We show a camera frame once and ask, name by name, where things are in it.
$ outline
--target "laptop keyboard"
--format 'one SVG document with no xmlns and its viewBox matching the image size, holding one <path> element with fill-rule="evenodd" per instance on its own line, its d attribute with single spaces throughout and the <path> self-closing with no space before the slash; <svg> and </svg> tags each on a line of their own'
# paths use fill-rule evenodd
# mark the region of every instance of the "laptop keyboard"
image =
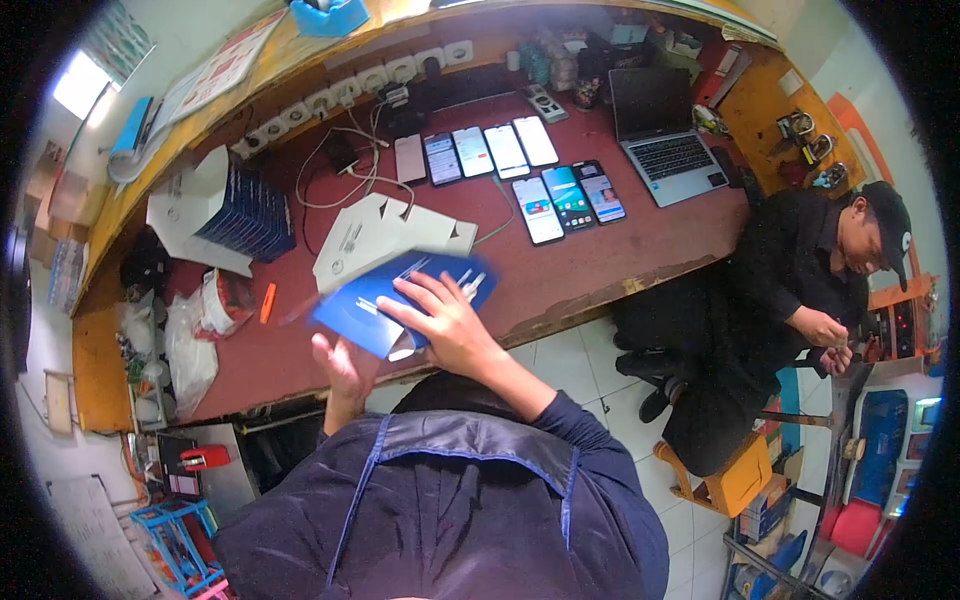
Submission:
<svg viewBox="0 0 960 600">
<path fill-rule="evenodd" d="M 664 139 L 630 149 L 651 181 L 713 164 L 696 135 Z"/>
</svg>

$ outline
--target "laptop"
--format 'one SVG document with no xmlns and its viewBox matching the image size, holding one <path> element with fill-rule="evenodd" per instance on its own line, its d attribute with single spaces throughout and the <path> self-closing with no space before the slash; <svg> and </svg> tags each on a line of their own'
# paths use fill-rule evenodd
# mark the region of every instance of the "laptop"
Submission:
<svg viewBox="0 0 960 600">
<path fill-rule="evenodd" d="M 693 129 L 690 75 L 683 69 L 610 71 L 616 141 L 663 208 L 727 185 Z"/>
</svg>

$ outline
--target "window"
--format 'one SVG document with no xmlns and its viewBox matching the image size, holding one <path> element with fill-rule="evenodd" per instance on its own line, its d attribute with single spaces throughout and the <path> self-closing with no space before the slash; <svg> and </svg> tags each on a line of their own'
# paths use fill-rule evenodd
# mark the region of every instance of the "window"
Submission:
<svg viewBox="0 0 960 600">
<path fill-rule="evenodd" d="M 54 98 L 83 120 L 107 84 L 112 84 L 117 91 L 120 90 L 120 86 L 110 75 L 81 51 L 70 61 L 66 72 L 60 77 L 54 89 Z"/>
</svg>

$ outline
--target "plastic bag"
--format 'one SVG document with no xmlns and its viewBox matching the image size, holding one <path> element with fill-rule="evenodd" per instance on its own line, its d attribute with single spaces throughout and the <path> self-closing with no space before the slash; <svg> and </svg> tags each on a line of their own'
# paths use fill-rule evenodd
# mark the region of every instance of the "plastic bag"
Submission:
<svg viewBox="0 0 960 600">
<path fill-rule="evenodd" d="M 198 288 L 189 299 L 177 294 L 167 309 L 164 344 L 177 397 L 178 420 L 193 415 L 220 370 L 216 345 L 193 337 L 194 323 L 203 311 L 201 292 Z"/>
<path fill-rule="evenodd" d="M 194 296 L 197 294 L 203 309 L 193 328 L 193 337 L 198 340 L 226 339 L 256 312 L 256 301 L 247 280 L 220 269 L 204 275 L 204 283 Z"/>
</svg>

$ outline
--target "white tile floor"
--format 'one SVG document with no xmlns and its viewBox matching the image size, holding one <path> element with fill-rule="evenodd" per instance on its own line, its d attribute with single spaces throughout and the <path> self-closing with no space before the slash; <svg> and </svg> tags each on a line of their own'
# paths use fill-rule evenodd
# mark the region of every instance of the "white tile floor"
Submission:
<svg viewBox="0 0 960 600">
<path fill-rule="evenodd" d="M 640 422 L 640 402 L 653 387 L 616 371 L 614 361 L 620 350 L 613 345 L 613 332 L 609 320 L 599 319 L 510 353 L 545 383 L 582 404 L 630 450 L 640 486 L 660 515 L 669 542 L 666 600 L 716 600 L 727 563 L 722 538 L 731 520 L 681 501 L 670 492 L 677 484 L 676 474 L 653 456 L 670 409 L 652 423 Z M 367 410 L 390 412 L 412 387 L 395 384 L 374 389 L 367 398 Z"/>
</svg>

